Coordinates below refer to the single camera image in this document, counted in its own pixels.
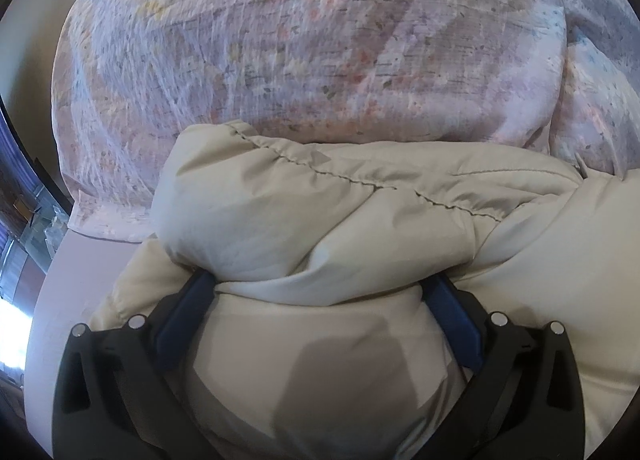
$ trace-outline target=silver pin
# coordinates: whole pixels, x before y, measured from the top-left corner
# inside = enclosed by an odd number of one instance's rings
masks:
[[[142,328],[143,326],[145,326],[145,323],[146,317],[144,317],[142,314],[133,315],[129,318],[129,321],[127,321],[127,325],[129,325],[129,328],[132,328],[133,330]]]
[[[86,332],[86,325],[84,323],[78,323],[71,329],[71,335],[73,337],[80,337]]]
[[[562,323],[560,323],[559,321],[554,321],[553,323],[551,323],[550,328],[551,332],[553,332],[554,334],[564,334],[564,325],[562,325]]]
[[[509,322],[509,318],[502,312],[494,312],[491,315],[491,323],[495,326],[505,326]]]

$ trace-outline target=bright window light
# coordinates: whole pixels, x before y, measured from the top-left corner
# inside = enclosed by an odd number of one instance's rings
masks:
[[[24,370],[31,318],[0,299],[0,362]]]

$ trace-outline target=metal screw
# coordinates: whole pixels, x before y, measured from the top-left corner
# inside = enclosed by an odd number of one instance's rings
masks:
[[[509,318],[502,312],[494,312],[491,315],[491,323],[495,326],[505,326],[509,322]]]
[[[144,317],[142,314],[136,314],[129,318],[127,325],[129,325],[129,328],[137,330],[138,328],[142,328],[143,326],[145,326],[145,323],[146,317]]]
[[[562,323],[560,323],[559,321],[554,321],[549,326],[551,328],[551,332],[553,332],[554,334],[558,334],[558,335],[564,334],[564,325],[562,325]]]
[[[73,337],[80,337],[86,332],[86,325],[84,323],[78,323],[71,329],[71,335]]]

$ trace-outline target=beige wall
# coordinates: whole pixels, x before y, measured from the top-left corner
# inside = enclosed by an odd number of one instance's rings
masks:
[[[0,95],[27,152],[61,187],[50,120],[51,70],[74,1],[13,0],[0,20]]]

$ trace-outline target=beige fabric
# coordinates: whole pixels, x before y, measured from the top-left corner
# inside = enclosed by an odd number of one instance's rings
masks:
[[[186,394],[225,458],[409,458],[463,389],[412,287],[450,269],[489,310],[565,323],[589,453],[640,382],[640,173],[583,175],[490,144],[300,145],[196,125],[162,171],[157,236],[92,328],[209,269],[220,296]]]

